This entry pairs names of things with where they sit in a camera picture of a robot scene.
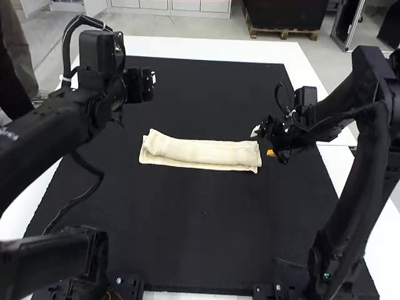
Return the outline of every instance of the black foam mat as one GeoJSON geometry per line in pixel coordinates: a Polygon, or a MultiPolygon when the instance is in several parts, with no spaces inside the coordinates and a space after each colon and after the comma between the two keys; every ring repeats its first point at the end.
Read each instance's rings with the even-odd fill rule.
{"type": "MultiPolygon", "coordinates": [[[[258,174],[138,162],[150,128],[175,138],[249,139],[264,116],[280,113],[276,84],[293,92],[284,66],[150,57],[129,57],[127,65],[156,71],[154,100],[126,106],[124,130],[109,124],[79,150],[106,177],[56,230],[85,224],[107,231],[109,269],[138,273],[151,290],[250,294],[252,284],[274,281],[273,258],[306,264],[338,200],[316,148],[284,166],[266,157],[268,144],[260,142],[258,174]]],[[[26,235],[41,234],[93,181],[66,156],[26,235]]],[[[283,273],[295,284],[307,283],[304,274],[283,273]]],[[[359,285],[375,293],[367,269],[359,285]]]]}

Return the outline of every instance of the cream towel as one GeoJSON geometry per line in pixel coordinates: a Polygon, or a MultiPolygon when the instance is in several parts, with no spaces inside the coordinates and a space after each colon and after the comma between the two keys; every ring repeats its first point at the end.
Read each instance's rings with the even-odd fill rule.
{"type": "Polygon", "coordinates": [[[150,129],[143,136],[139,155],[142,164],[210,169],[222,171],[252,171],[261,167],[257,141],[197,141],[175,139],[150,129]]]}

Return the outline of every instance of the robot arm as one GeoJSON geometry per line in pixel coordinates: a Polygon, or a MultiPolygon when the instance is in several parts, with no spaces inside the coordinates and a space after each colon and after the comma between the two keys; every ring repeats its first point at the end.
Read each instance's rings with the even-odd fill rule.
{"type": "Polygon", "coordinates": [[[296,91],[293,108],[280,104],[284,119],[269,116],[256,128],[287,163],[292,151],[331,141],[357,122],[360,134],[350,175],[309,252],[308,299],[331,300],[337,293],[353,292],[368,237],[399,180],[396,174],[386,182],[389,153],[398,152],[399,58],[399,51],[386,61],[378,48],[360,46],[352,54],[352,73],[325,100],[317,102],[316,90],[304,87],[296,91]]]}
{"type": "MultiPolygon", "coordinates": [[[[112,32],[101,21],[87,16],[78,16],[67,27],[64,67],[71,68],[69,41],[79,20],[106,30],[82,32],[81,65],[64,72],[62,88],[38,109],[0,128],[0,215],[49,166],[101,132],[112,121],[113,111],[122,113],[123,105],[153,97],[154,73],[125,68],[122,33],[112,32]],[[71,89],[70,79],[76,71],[79,88],[71,89]]],[[[0,257],[1,299],[21,299],[68,278],[73,278],[74,291],[82,300],[100,300],[106,294],[105,232],[79,226],[0,242],[0,257]]]]}

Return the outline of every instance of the person's leg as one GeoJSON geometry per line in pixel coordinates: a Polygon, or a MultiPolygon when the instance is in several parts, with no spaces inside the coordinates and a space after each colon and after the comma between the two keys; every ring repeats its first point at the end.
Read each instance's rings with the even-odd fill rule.
{"type": "Polygon", "coordinates": [[[14,64],[14,70],[31,100],[38,95],[29,44],[11,0],[0,0],[3,41],[14,64]]]}
{"type": "Polygon", "coordinates": [[[32,111],[33,105],[14,71],[14,65],[3,43],[0,6],[0,108],[15,120],[32,111]]]}

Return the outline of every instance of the floor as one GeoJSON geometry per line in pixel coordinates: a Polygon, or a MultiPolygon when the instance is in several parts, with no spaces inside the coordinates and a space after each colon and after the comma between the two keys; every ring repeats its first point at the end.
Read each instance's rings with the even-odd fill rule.
{"type": "MultiPolygon", "coordinates": [[[[241,5],[238,1],[233,3],[232,16],[228,20],[137,14],[100,14],[97,17],[114,30],[123,31],[125,35],[250,40],[241,5]]],[[[40,88],[52,91],[59,83],[59,76],[63,68],[61,36],[66,24],[76,14],[73,12],[41,11],[26,19],[21,10],[17,10],[17,12],[31,47],[33,64],[40,88]]],[[[389,50],[376,39],[380,20],[379,16],[369,17],[366,14],[364,21],[357,26],[351,49],[354,49],[358,44],[368,44],[389,50]]],[[[334,15],[325,17],[318,42],[310,41],[307,36],[302,34],[289,35],[288,39],[300,44],[329,93],[352,69],[351,53],[343,53],[329,36],[333,22],[334,15]]],[[[73,36],[71,43],[72,58],[75,58],[78,54],[78,33],[84,29],[84,27],[80,28],[73,36]]],[[[280,41],[279,35],[275,34],[261,36],[257,39],[280,41]]],[[[358,135],[355,124],[351,125],[351,130],[355,136],[358,135]]],[[[392,198],[394,198],[394,202],[400,210],[400,186],[395,189],[392,198]]]]}

